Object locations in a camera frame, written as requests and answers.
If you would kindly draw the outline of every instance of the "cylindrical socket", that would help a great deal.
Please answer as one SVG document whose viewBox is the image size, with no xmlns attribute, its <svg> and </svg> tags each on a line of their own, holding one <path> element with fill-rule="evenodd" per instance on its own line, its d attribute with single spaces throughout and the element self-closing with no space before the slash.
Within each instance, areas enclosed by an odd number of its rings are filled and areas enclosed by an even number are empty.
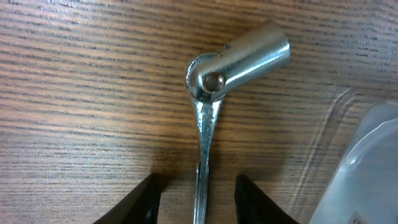
<svg viewBox="0 0 398 224">
<path fill-rule="evenodd" d="M 289 58 L 290 45 L 285 34 L 275 22 L 267 21 L 200 62 L 187 75 L 186 85 L 198 100 L 219 100 L 232 89 L 283 65 Z"/>
</svg>

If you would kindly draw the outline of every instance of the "wooden table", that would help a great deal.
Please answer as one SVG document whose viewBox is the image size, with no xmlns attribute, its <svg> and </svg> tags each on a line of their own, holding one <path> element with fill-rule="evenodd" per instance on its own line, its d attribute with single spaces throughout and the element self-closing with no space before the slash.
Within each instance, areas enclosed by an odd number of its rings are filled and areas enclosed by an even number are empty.
<svg viewBox="0 0 398 224">
<path fill-rule="evenodd" d="M 224 101 L 208 223 L 236 223 L 238 174 L 308 223 L 363 111 L 398 98 L 393 1 L 10 2 L 1 223 L 92 223 L 151 172 L 172 177 L 158 223 L 190 223 L 197 138 L 184 68 L 268 18 L 292 61 Z"/>
</svg>

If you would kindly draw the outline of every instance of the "wrench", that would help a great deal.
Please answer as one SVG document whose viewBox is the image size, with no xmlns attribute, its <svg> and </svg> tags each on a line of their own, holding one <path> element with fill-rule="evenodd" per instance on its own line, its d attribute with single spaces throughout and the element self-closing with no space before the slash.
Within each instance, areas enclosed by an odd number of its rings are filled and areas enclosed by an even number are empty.
<svg viewBox="0 0 398 224">
<path fill-rule="evenodd" d="M 221 48 L 194 58 L 186 69 L 200 155 L 194 193 L 193 224 L 205 224 L 209 156 L 221 104 L 227 92 L 288 62 L 290 44 L 282 29 L 266 21 Z"/>
</svg>

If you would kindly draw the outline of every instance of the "wooden surface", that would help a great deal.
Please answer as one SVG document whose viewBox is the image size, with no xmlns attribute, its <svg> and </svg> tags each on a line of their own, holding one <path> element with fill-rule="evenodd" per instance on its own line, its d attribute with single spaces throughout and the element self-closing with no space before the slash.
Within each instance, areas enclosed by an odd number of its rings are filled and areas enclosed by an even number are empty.
<svg viewBox="0 0 398 224">
<path fill-rule="evenodd" d="M 0 3 L 1 223 L 92 223 L 151 172 L 172 177 L 158 223 L 190 223 L 185 65 L 268 18 L 292 61 L 224 101 L 208 223 L 236 223 L 240 173 L 308 223 L 363 111 L 398 98 L 393 1 L 10 2 Z"/>
</svg>

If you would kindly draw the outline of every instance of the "white plastic object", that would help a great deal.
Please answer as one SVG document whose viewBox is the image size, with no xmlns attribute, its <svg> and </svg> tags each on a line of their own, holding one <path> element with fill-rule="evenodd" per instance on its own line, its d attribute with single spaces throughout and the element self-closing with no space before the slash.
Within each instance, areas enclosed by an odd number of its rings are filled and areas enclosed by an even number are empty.
<svg viewBox="0 0 398 224">
<path fill-rule="evenodd" d="M 398 104 L 362 118 L 310 224 L 398 223 Z"/>
</svg>

